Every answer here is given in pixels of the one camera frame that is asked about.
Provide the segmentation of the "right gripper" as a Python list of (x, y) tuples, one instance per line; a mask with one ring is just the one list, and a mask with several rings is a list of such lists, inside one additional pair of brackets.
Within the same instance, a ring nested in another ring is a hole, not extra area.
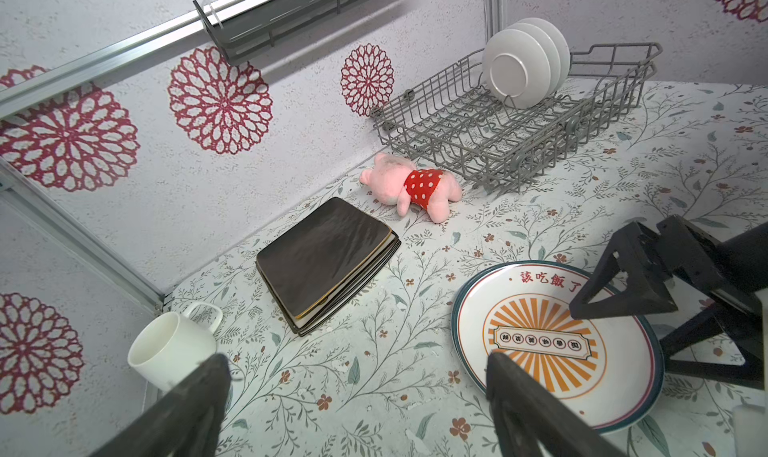
[[(767, 225), (724, 242), (679, 216), (664, 219), (657, 229), (659, 235), (631, 222), (612, 235), (571, 301), (571, 316), (675, 312), (666, 286), (674, 274), (715, 302), (661, 338), (666, 372), (763, 390), (763, 306), (757, 293), (767, 288)], [(598, 301), (618, 276), (625, 278), (625, 289)]]

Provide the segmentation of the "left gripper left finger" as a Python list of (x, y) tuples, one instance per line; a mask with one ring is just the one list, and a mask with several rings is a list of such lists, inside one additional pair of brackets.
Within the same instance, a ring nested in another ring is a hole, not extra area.
[(214, 354), (93, 454), (213, 456), (230, 387), (228, 359)]

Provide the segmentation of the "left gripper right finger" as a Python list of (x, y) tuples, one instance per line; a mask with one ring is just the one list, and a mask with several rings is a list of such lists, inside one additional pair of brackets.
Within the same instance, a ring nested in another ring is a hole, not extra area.
[(490, 354), (486, 381), (503, 456), (622, 454), (505, 354)]

